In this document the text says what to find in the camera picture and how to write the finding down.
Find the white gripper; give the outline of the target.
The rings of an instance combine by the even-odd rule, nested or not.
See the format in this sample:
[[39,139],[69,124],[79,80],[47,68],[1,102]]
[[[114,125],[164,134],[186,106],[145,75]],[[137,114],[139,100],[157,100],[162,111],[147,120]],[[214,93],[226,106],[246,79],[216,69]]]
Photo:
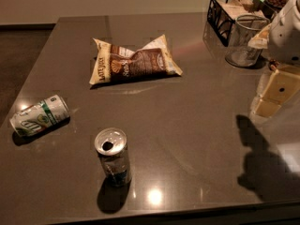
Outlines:
[[264,89],[254,99],[251,111],[260,117],[273,116],[300,90],[300,0],[289,0],[273,19],[247,44],[267,49],[283,65],[270,74]]

